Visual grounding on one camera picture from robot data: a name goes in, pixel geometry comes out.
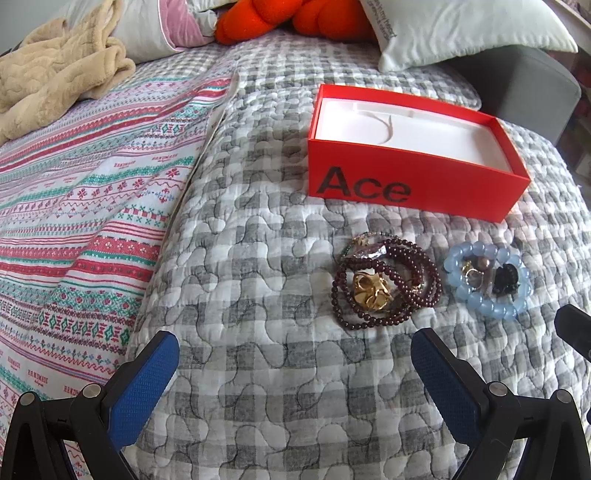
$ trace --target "red and green patterned fabric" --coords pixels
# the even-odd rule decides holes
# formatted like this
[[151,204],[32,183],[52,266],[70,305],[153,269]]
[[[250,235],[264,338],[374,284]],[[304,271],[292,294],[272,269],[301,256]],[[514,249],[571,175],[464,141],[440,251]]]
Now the red and green patterned fabric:
[[152,62],[0,148],[0,453],[24,391],[76,395],[122,363],[231,77],[191,51]]

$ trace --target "beige plush blanket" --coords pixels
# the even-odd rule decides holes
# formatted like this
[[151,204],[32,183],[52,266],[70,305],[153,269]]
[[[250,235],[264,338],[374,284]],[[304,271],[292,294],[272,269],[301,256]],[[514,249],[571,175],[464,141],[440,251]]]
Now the beige plush blanket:
[[122,1],[105,0],[72,30],[64,19],[48,22],[0,57],[0,145],[49,125],[78,99],[101,98],[134,73],[123,44],[109,36]]

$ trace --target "orange plush toy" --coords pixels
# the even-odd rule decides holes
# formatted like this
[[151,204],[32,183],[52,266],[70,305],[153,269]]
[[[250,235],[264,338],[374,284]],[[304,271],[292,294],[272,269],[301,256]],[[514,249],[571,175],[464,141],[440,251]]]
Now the orange plush toy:
[[359,0],[238,0],[217,22],[225,45],[260,37],[292,19],[301,35],[335,41],[376,41]]

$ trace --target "quilted bedspread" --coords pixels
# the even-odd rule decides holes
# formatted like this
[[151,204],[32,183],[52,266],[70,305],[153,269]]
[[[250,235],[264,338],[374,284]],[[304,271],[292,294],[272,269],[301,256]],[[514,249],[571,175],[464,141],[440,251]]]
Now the quilted bedspread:
[[[411,364],[411,336],[422,327],[485,381],[537,397],[565,388],[588,411],[589,367],[553,320],[566,303],[591,312],[591,222],[548,141],[505,125],[532,183],[500,224],[308,197],[306,136],[319,84],[473,108],[476,93],[440,66],[383,75],[371,47],[282,32],[195,55],[212,51],[237,61],[238,94],[198,166],[130,340],[129,358],[160,329],[181,345],[170,390],[126,450],[140,478],[451,478],[467,449]],[[435,308],[401,326],[344,331],[329,297],[335,258],[366,231],[416,242],[438,264],[464,240],[519,249],[532,272],[528,311],[486,320],[446,287]],[[522,447],[515,444],[505,475]]]
[[210,114],[231,85],[233,64],[211,66],[186,54],[142,66],[0,148],[0,453],[24,391],[76,395],[124,360]]

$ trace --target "blue gripper pad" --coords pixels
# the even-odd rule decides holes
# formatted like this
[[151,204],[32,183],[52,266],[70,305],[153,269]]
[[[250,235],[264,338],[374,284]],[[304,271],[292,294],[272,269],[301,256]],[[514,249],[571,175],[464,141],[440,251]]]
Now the blue gripper pad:
[[470,447],[477,445],[480,409],[422,330],[413,335],[411,359],[454,440]]
[[172,333],[162,333],[166,334],[164,339],[111,407],[107,434],[117,451],[137,441],[178,367],[180,350],[177,338]]

